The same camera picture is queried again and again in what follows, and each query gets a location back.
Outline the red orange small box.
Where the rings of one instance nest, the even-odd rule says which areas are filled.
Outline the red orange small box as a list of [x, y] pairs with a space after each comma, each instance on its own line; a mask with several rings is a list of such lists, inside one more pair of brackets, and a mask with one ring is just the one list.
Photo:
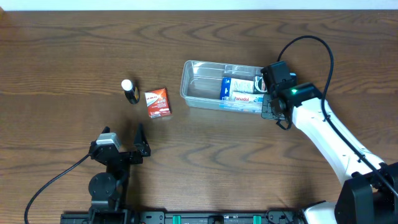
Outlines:
[[145, 92], [145, 99], [150, 118], [158, 118], [172, 114], [166, 88]]

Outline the white Panadol box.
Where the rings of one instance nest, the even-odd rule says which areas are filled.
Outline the white Panadol box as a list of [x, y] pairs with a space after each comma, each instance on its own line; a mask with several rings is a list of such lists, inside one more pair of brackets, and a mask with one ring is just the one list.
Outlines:
[[245, 102], [245, 103], [262, 103], [264, 95], [262, 94], [252, 94], [252, 93], [241, 93], [232, 92], [231, 99], [233, 101]]

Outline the small white-capped dark bottle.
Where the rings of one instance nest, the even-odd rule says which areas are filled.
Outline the small white-capped dark bottle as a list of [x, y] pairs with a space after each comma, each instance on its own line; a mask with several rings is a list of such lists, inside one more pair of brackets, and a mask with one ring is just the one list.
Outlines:
[[135, 84], [133, 84], [133, 82], [128, 79], [123, 80], [121, 82], [121, 86], [122, 86], [122, 89], [124, 90], [124, 94], [125, 94], [127, 100], [130, 102], [130, 104], [133, 104], [133, 105], [137, 104], [140, 99], [140, 93], [139, 93], [137, 86], [135, 86]]

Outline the blue Kool Fever box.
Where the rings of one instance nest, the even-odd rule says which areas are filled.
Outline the blue Kool Fever box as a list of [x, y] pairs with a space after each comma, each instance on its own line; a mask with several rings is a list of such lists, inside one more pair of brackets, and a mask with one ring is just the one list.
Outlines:
[[220, 100], [222, 103], [220, 103], [220, 108], [245, 113], [260, 113], [262, 103], [245, 103], [231, 99], [232, 92], [234, 91], [256, 94], [253, 90], [254, 81], [224, 77], [221, 83]]

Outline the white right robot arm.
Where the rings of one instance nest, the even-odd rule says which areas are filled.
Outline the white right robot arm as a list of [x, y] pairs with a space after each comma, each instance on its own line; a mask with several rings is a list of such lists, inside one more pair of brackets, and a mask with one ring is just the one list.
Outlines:
[[366, 149], [335, 116], [312, 83], [297, 84], [285, 62], [261, 70], [265, 104], [278, 121], [301, 130], [335, 172], [342, 189], [336, 202], [300, 211], [296, 223], [397, 223], [397, 164]]

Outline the clear plastic container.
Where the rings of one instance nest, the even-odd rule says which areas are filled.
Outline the clear plastic container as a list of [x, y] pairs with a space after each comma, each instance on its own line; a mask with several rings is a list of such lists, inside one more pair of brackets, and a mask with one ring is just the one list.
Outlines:
[[255, 76], [262, 76], [260, 67], [188, 60], [183, 68], [180, 95], [188, 106], [225, 110], [220, 108], [222, 79], [254, 81]]

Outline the black mounting rail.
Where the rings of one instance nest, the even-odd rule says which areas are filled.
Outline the black mounting rail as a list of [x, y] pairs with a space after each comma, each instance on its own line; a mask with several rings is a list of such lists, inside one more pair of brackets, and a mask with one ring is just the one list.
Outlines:
[[296, 212], [270, 210], [263, 213], [169, 213], [117, 212], [117, 213], [66, 213], [60, 224], [305, 224]]

